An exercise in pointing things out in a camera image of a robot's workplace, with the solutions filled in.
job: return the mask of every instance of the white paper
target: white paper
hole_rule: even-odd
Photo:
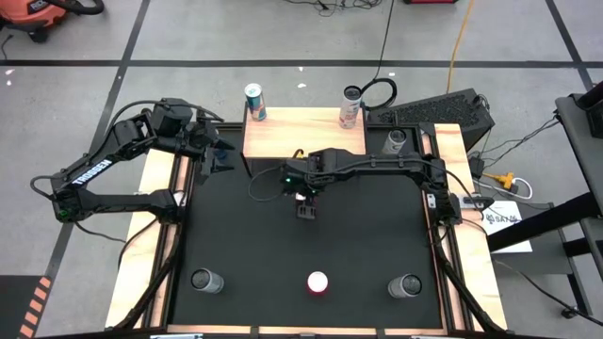
[[[481,225],[488,234],[496,233],[502,229],[521,221],[517,202],[494,202],[492,206],[483,211],[483,221]],[[494,251],[494,253],[520,253],[531,252],[529,240],[508,248]]]

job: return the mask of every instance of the yellow plug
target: yellow plug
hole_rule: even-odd
[[[510,190],[511,185],[513,184],[513,173],[512,172],[508,172],[505,175],[495,175],[495,174],[488,174],[488,173],[484,173],[483,175],[487,176],[488,178],[492,178],[492,179],[498,181],[499,183],[502,184],[502,187],[506,190]]]

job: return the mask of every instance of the wooden frame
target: wooden frame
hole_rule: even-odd
[[[446,161],[447,169],[455,173],[466,187],[473,187],[472,178],[469,172],[466,155],[464,152],[463,139],[461,137],[460,127],[456,124],[436,124],[435,139],[439,156]],[[423,138],[423,148],[426,153],[432,149],[429,138]],[[141,191],[151,191],[159,188],[165,188],[170,180],[171,165],[173,156],[166,156],[164,153],[152,151],[149,153],[145,170],[140,185]],[[187,162],[181,164],[178,170],[177,185],[184,187],[187,172]],[[461,186],[451,177],[448,177],[450,191],[456,194],[464,195]],[[128,236],[137,232],[138,229],[146,225],[150,220],[145,213],[136,213],[130,225]],[[463,218],[481,224],[480,214],[473,210],[464,210]],[[484,234],[469,223],[463,223],[455,227],[457,247],[459,257],[464,273],[464,280],[467,288],[480,306],[490,315],[490,317],[502,328],[506,328],[506,321],[500,303],[500,297],[497,290],[496,276],[492,268],[490,251]],[[144,238],[137,241],[122,261],[122,268],[118,274],[113,300],[107,317],[107,326],[119,322],[130,310],[132,305],[138,300],[148,284],[151,274],[151,267],[155,258],[156,244],[158,239],[158,230],[149,232]],[[165,246],[171,246],[171,239]],[[443,242],[444,250],[450,257],[450,246],[448,241]],[[165,296],[167,291],[166,281],[157,291],[151,319],[152,326],[161,325],[162,311],[164,310]],[[450,301],[452,319],[454,328],[465,330],[464,317],[461,302],[458,293],[448,281],[448,299]],[[480,325],[475,318],[471,317],[473,327],[479,331]],[[441,335],[446,334],[447,324],[443,321],[443,329],[386,329],[387,335]],[[169,332],[202,332],[202,333],[229,333],[229,334],[249,334],[252,328],[250,326],[209,326],[209,325],[168,325]],[[301,327],[259,327],[260,334],[296,334],[311,332],[316,334],[345,334],[345,335],[376,335],[375,329],[351,329],[351,328],[301,328]]]

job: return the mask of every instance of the black mat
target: black mat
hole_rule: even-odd
[[[240,143],[240,133],[220,134]],[[368,148],[381,149],[384,136],[370,134]],[[235,171],[194,189],[170,323],[441,328],[421,195],[410,179],[363,177],[329,186],[319,197],[317,220],[309,221],[295,218],[292,197],[250,199],[242,162],[233,154],[229,159]],[[270,196],[276,181],[267,175],[253,190]],[[190,275],[200,267],[224,278],[220,294],[193,290]],[[321,298],[305,287],[316,270],[329,277]],[[392,299],[387,283],[406,273],[421,279],[423,291]]]
[[[0,338],[17,338],[41,276],[0,276]]]

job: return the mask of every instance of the floor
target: floor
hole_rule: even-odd
[[[8,61],[0,61],[0,150],[10,160],[0,164],[0,191],[7,198],[0,207],[0,274],[56,275],[39,336],[103,329],[121,246],[61,229],[51,205],[27,186],[31,177],[71,164],[98,141],[111,112],[135,100],[181,97],[241,121],[243,88],[257,82],[268,105],[338,106],[345,86],[374,76],[390,4],[325,18],[312,6],[282,0],[105,2],[106,13],[70,17],[45,44],[11,32]],[[397,104],[446,90],[447,60],[467,4],[407,6],[395,0],[380,75],[398,83]],[[602,11],[600,0],[476,1],[452,89],[474,88],[488,98],[497,123],[488,145],[526,135],[551,117],[556,98],[603,80]],[[0,41],[8,34],[0,31]],[[372,89],[367,101],[387,94]],[[136,192],[143,165],[143,157],[121,163],[90,189]],[[560,203],[586,191],[561,127],[492,168],[506,171],[530,181],[535,202]],[[125,237],[129,220],[104,215],[84,224]],[[566,233],[575,238],[580,230]],[[592,258],[579,258],[578,266],[595,316],[603,318],[602,282]],[[496,272],[510,329],[603,337],[594,324],[561,318],[557,304],[504,268]],[[573,303],[565,277],[535,280]]]

